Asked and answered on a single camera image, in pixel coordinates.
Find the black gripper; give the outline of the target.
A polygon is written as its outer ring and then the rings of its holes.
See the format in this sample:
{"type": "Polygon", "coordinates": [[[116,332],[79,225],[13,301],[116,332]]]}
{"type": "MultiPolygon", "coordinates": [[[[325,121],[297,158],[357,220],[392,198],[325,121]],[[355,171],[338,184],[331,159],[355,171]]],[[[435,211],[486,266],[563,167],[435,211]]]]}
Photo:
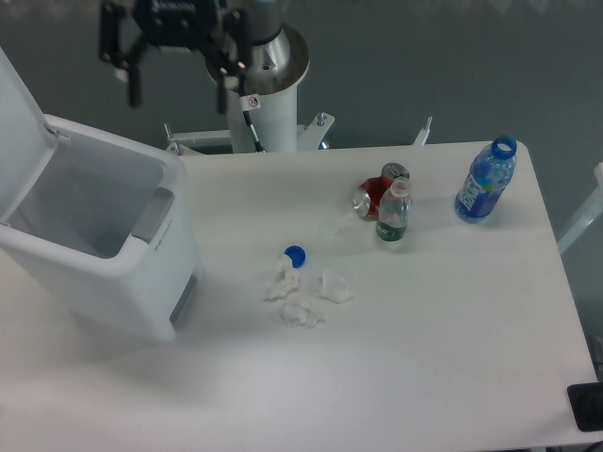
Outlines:
{"type": "Polygon", "coordinates": [[[117,1],[100,4],[99,58],[125,74],[128,104],[142,104],[139,63],[147,46],[198,50],[216,84],[217,110],[227,111],[227,92],[244,90],[252,63],[250,18],[233,8],[221,16],[220,1],[135,1],[132,18],[140,36],[127,51],[121,47],[121,24],[127,8],[117,1]]]}

